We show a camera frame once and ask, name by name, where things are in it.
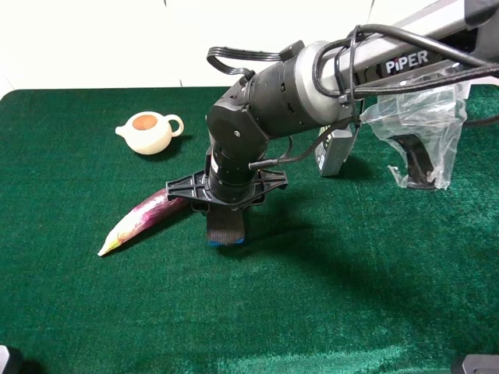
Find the plastic bag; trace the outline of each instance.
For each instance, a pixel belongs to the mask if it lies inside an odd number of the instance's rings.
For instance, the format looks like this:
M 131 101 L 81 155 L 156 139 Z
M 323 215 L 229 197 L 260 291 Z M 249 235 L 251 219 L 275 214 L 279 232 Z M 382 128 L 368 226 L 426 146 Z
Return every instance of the plastic bag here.
M 452 68 L 441 70 L 431 76 L 400 82 L 398 86 L 446 76 L 454 71 Z M 468 92 L 469 83 L 464 82 L 414 93 L 379 96 L 377 104 L 367 108 L 360 120 L 368 123 L 379 139 L 402 155 L 406 167 L 405 151 L 391 138 L 408 134 L 418 136 L 433 165 L 433 171 L 426 176 L 427 181 L 437 189 L 447 189 L 451 183 L 462 123 L 466 120 Z M 397 184 L 406 188 L 409 176 L 402 175 L 397 167 L 388 168 Z

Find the green felt tablecloth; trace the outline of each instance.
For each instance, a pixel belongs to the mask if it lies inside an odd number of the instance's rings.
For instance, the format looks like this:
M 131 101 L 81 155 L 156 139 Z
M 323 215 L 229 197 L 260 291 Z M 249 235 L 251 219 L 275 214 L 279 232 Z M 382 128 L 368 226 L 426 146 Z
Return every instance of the green felt tablecloth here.
M 499 125 L 463 129 L 447 191 L 397 187 L 387 165 L 402 159 L 366 126 L 339 178 L 312 157 L 283 168 L 289 187 L 248 213 L 248 256 L 208 247 L 197 213 L 98 257 L 131 208 L 203 167 L 223 92 L 0 101 L 0 344 L 25 372 L 398 373 L 499 354 Z M 186 124 L 153 157 L 114 133 L 147 110 Z M 499 91 L 474 88 L 468 112 L 498 113 Z

